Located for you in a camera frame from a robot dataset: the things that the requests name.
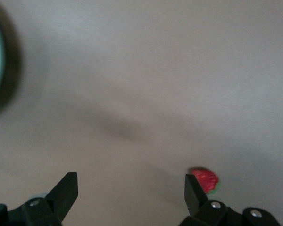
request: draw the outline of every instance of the screw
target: screw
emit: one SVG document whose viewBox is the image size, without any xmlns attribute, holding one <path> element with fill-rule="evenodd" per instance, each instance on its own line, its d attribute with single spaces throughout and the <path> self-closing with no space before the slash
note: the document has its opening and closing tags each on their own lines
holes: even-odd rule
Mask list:
<svg viewBox="0 0 283 226">
<path fill-rule="evenodd" d="M 221 208 L 221 205 L 220 205 L 220 203 L 218 203 L 218 202 L 212 202 L 211 205 L 212 205 L 212 207 L 215 208 L 215 209 L 220 209 L 220 208 Z"/>
<path fill-rule="evenodd" d="M 251 210 L 250 213 L 256 218 L 262 217 L 262 213 L 259 210 Z"/>
<path fill-rule="evenodd" d="M 38 205 L 39 204 L 39 200 L 37 199 L 37 200 L 35 200 L 35 201 L 32 201 L 29 205 L 30 206 L 36 206 L 36 205 Z"/>
</svg>

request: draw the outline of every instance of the red strawberry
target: red strawberry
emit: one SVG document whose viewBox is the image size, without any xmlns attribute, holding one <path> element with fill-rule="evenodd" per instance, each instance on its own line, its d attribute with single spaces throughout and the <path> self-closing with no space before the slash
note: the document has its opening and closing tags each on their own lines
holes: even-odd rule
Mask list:
<svg viewBox="0 0 283 226">
<path fill-rule="evenodd" d="M 213 193 L 215 191 L 219 178 L 214 172 L 206 169 L 195 169 L 191 173 L 195 175 L 205 193 Z"/>
</svg>

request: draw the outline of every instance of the white surface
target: white surface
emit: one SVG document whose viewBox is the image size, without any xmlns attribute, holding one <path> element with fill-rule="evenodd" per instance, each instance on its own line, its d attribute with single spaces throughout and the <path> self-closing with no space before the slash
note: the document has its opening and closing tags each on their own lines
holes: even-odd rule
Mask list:
<svg viewBox="0 0 283 226">
<path fill-rule="evenodd" d="M 0 3 L 23 50 L 0 114 L 0 202 L 79 175 L 71 225 L 178 225 L 184 174 L 283 225 L 283 0 Z"/>
</svg>

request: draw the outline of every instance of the metal screw head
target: metal screw head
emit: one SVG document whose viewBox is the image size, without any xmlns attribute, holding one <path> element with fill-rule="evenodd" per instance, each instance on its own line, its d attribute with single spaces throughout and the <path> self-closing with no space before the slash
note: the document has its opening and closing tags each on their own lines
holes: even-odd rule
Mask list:
<svg viewBox="0 0 283 226">
<path fill-rule="evenodd" d="M 256 218 L 262 217 L 262 213 L 259 210 L 251 210 L 250 213 Z"/>
<path fill-rule="evenodd" d="M 221 208 L 221 205 L 220 205 L 220 203 L 218 203 L 218 202 L 212 202 L 211 205 L 212 205 L 212 207 L 215 208 L 215 209 L 220 209 L 220 208 Z"/>
<path fill-rule="evenodd" d="M 39 202 L 40 202 L 40 201 L 37 199 L 37 200 L 32 201 L 29 205 L 30 205 L 30 206 L 36 206 L 36 205 L 39 204 Z"/>
</svg>

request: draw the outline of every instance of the strawberry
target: strawberry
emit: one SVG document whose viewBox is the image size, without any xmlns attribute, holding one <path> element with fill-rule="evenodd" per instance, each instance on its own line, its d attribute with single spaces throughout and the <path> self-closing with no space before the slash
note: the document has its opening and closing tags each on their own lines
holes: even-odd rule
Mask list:
<svg viewBox="0 0 283 226">
<path fill-rule="evenodd" d="M 191 173 L 195 175 L 205 193 L 209 194 L 216 191 L 219 178 L 214 172 L 207 169 L 195 169 Z"/>
</svg>

